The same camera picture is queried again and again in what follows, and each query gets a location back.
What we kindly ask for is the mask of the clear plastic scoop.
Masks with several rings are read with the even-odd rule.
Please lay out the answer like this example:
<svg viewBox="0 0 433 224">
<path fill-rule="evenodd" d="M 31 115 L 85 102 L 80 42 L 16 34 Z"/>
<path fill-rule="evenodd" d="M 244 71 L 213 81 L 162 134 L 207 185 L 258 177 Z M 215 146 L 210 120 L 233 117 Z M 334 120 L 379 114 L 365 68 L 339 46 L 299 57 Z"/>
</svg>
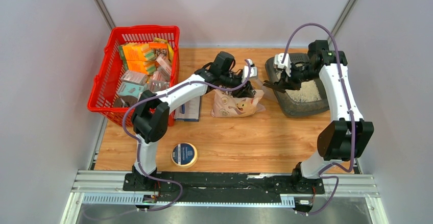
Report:
<svg viewBox="0 0 433 224">
<path fill-rule="evenodd" d="M 264 83 L 258 79 L 258 78 L 253 78 L 250 79 L 251 83 L 254 84 L 258 89 L 262 90 L 264 92 L 263 97 L 269 101 L 273 101 L 275 103 L 278 102 L 273 90 L 271 88 L 268 88 L 264 85 Z"/>
</svg>

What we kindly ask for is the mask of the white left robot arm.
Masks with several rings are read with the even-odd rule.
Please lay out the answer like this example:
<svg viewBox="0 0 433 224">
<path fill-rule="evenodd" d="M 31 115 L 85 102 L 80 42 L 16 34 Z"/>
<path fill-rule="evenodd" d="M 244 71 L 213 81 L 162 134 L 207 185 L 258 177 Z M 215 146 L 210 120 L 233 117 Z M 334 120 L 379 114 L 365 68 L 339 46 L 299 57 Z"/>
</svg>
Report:
<svg viewBox="0 0 433 224">
<path fill-rule="evenodd" d="M 156 184 L 154 175 L 158 141 L 165 135 L 169 116 L 191 99 L 217 89 L 239 97 L 252 97 L 250 79 L 257 76 L 257 68 L 247 59 L 243 69 L 233 72 L 235 58 L 227 52 L 219 52 L 214 61 L 196 70 L 185 81 L 166 90 L 144 91 L 133 105 L 131 122 L 137 141 L 137 156 L 132 168 L 131 183 L 149 191 Z"/>
</svg>

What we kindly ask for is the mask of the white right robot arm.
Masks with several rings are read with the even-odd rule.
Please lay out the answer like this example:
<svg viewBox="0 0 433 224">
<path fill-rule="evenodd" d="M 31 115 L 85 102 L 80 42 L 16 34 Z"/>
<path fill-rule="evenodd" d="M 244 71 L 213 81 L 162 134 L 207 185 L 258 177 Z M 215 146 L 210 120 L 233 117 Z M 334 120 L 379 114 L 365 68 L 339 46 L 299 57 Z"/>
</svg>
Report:
<svg viewBox="0 0 433 224">
<path fill-rule="evenodd" d="M 348 78 L 348 62 L 343 51 L 329 49 L 326 40 L 309 44 L 308 61 L 293 62 L 288 53 L 276 54 L 273 68 L 279 73 L 278 81 L 265 81 L 265 86 L 281 93 L 300 90 L 303 82 L 319 79 L 326 92 L 330 111 L 330 124 L 317 138 L 317 150 L 300 162 L 291 178 L 292 188 L 299 193 L 311 187 L 311 179 L 318 179 L 331 167 L 353 170 L 354 161 L 364 152 L 374 132 L 374 125 L 366 121 L 359 111 Z"/>
</svg>

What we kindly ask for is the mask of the pink cat litter bag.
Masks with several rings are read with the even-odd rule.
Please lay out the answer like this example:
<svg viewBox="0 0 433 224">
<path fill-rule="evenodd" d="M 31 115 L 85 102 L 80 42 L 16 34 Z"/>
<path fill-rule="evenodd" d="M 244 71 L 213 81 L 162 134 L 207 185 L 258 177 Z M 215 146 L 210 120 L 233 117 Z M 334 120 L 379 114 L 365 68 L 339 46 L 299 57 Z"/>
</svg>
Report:
<svg viewBox="0 0 433 224">
<path fill-rule="evenodd" d="M 212 117 L 247 117 L 257 112 L 265 110 L 265 107 L 260 104 L 260 100 L 264 96 L 262 90 L 253 90 L 254 97 L 232 97 L 228 93 L 215 90 L 214 102 L 212 105 Z"/>
</svg>

